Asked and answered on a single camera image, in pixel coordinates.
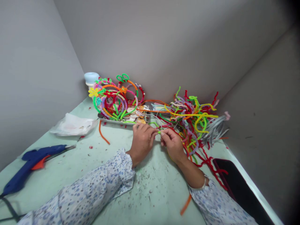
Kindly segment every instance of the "glue gun nozzle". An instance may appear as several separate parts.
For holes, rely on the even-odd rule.
[[[66,147],[65,147],[65,149],[72,149],[72,148],[76,148],[76,145],[67,145]]]

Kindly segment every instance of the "floral shirt sleeve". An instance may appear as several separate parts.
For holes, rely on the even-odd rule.
[[[190,187],[190,193],[200,208],[207,225],[215,224],[257,224],[242,207],[224,190],[218,188],[212,179],[203,189]]]
[[[134,175],[131,157],[119,150],[106,164],[62,188],[18,224],[91,224],[108,202],[132,188]]]

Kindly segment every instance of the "black phone case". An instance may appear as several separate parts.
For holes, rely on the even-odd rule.
[[[229,196],[252,216],[258,224],[274,225],[234,163],[218,158],[213,159],[212,162],[216,169],[224,169],[228,172],[228,175],[225,173],[220,173],[219,175],[228,189]]]

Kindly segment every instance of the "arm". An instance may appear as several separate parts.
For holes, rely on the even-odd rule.
[[[182,171],[190,193],[207,224],[256,224],[224,190],[206,178],[183,152],[181,138],[171,129],[161,131],[161,144]]]
[[[108,202],[132,188],[133,168],[150,152],[156,134],[149,125],[135,125],[128,152],[119,150],[107,163],[64,187],[18,224],[91,224]]]

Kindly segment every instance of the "white wall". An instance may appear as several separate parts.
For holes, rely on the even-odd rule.
[[[0,170],[87,95],[53,0],[0,1]]]
[[[224,96],[288,29],[275,0],[54,0],[84,72],[127,73],[146,98]]]
[[[226,143],[285,224],[299,199],[299,47],[293,28],[219,105],[231,115]]]

